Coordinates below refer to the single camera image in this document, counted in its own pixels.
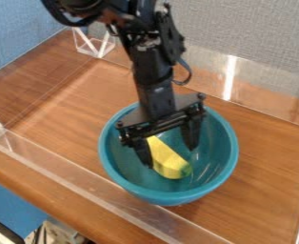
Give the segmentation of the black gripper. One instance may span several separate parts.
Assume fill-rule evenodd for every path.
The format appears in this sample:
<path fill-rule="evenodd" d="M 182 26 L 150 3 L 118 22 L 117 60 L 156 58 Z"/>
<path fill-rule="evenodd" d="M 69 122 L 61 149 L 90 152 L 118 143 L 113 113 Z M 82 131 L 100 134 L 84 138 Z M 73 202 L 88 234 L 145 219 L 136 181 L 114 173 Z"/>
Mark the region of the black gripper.
<path fill-rule="evenodd" d="M 152 167 L 149 143 L 145 138 L 180 127 L 184 144 L 193 151 L 200 144 L 204 118 L 201 92 L 174 94 L 170 80 L 156 84 L 134 82 L 138 107 L 116 123 L 121 143 L 133 148 L 142 164 Z"/>

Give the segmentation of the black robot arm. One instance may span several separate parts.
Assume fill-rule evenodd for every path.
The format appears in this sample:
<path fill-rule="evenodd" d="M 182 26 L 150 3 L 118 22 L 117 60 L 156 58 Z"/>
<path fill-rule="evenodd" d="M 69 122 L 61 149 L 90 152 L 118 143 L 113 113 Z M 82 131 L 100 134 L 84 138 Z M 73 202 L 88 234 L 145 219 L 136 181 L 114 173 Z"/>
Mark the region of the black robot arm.
<path fill-rule="evenodd" d="M 152 165 L 148 138 L 173 128 L 188 149 L 200 144 L 204 119 L 201 93 L 173 92 L 174 65 L 184 65 L 184 36 L 176 29 L 172 6 L 156 8 L 156 0 L 41 0 L 56 21 L 69 27 L 101 22 L 120 38 L 132 61 L 138 107 L 116 124 L 121 143 L 145 166 Z"/>

